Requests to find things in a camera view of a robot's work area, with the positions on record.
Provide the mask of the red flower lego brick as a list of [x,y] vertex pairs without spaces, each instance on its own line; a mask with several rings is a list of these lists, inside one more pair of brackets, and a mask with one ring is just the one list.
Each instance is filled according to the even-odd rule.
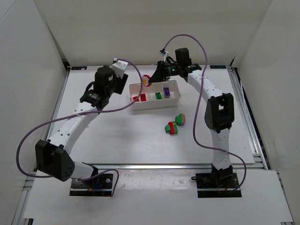
[[151,77],[149,75],[142,76],[142,82],[143,82],[144,87],[151,86],[150,79],[151,79]]

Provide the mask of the purple lego plate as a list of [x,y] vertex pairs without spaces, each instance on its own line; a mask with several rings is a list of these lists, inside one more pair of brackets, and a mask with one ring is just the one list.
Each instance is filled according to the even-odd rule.
[[164,91],[164,97],[165,97],[165,98],[169,98],[169,97],[171,96],[168,87],[164,87],[164,88],[163,88],[163,91]]

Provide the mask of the green lego plate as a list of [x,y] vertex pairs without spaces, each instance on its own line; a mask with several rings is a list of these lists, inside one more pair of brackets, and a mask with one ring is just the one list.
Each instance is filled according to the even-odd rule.
[[156,97],[157,100],[162,99],[162,96],[161,96],[161,93],[160,93],[160,92],[156,92],[156,93],[155,93],[155,97]]

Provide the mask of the red green watermelon lego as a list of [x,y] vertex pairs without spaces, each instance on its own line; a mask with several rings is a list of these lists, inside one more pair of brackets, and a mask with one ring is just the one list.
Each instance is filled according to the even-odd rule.
[[133,101],[134,102],[139,102],[139,97],[138,96],[133,96]]

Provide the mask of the green purple round lego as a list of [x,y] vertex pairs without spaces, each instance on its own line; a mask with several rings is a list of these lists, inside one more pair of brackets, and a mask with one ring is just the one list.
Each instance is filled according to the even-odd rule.
[[182,113],[180,113],[175,117],[175,123],[177,126],[183,126],[185,124],[185,121],[186,121],[185,115]]

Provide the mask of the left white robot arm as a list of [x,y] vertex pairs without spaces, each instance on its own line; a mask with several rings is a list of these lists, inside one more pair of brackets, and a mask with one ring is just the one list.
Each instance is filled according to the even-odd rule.
[[89,83],[80,98],[73,117],[46,141],[39,140],[35,145],[37,169],[60,181],[68,179],[88,179],[96,175],[95,167],[71,159],[71,150],[87,128],[99,115],[113,93],[121,94],[128,75],[128,63],[117,61],[111,66],[96,70],[95,79]]

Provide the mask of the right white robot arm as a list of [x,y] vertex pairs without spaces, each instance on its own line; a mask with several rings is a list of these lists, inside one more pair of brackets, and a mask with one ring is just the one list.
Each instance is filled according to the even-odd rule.
[[205,78],[202,68],[193,64],[187,48],[175,51],[176,59],[162,49],[163,61],[158,61],[157,69],[150,78],[150,83],[167,81],[171,76],[179,75],[192,85],[206,103],[204,121],[211,132],[213,160],[211,173],[203,182],[213,187],[229,183],[233,175],[233,166],[229,156],[229,133],[234,121],[234,102],[231,93],[220,91],[209,79]]

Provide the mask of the white divided plastic container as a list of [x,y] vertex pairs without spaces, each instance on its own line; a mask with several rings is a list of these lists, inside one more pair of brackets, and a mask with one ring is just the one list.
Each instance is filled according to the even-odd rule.
[[[170,91],[170,97],[164,97],[163,88],[168,87]],[[162,99],[157,100],[155,97],[155,93],[160,92]],[[170,80],[168,82],[158,82],[153,83],[149,87],[142,87],[142,93],[146,94],[146,101],[142,102],[139,97],[139,102],[133,103],[131,108],[133,110],[148,110],[148,109],[157,109],[157,108],[165,108],[165,107],[172,107],[176,106],[181,95],[178,88],[178,84],[176,80]]]

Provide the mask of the green red lego stack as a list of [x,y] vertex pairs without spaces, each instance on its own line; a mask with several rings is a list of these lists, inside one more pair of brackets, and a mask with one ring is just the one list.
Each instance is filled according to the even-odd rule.
[[178,128],[176,122],[168,122],[168,124],[165,126],[165,132],[170,135],[177,135]]

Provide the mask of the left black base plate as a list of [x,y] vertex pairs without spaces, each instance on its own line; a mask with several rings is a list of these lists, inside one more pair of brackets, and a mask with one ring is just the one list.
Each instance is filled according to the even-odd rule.
[[113,174],[104,173],[92,181],[71,181],[70,196],[111,197]]

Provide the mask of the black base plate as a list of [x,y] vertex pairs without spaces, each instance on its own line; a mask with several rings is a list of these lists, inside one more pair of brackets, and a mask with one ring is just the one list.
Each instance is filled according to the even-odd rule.
[[220,182],[213,180],[211,173],[196,173],[191,177],[196,182],[198,198],[241,198],[241,190],[237,189],[239,180],[236,173]]
[[92,181],[71,181],[70,196],[111,197],[113,174],[104,173]]

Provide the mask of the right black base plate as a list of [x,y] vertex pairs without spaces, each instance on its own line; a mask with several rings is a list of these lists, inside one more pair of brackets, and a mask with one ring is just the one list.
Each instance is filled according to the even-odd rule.
[[236,173],[220,182],[213,180],[211,173],[196,173],[191,177],[196,182],[198,198],[241,198],[241,190],[237,189],[239,180]]

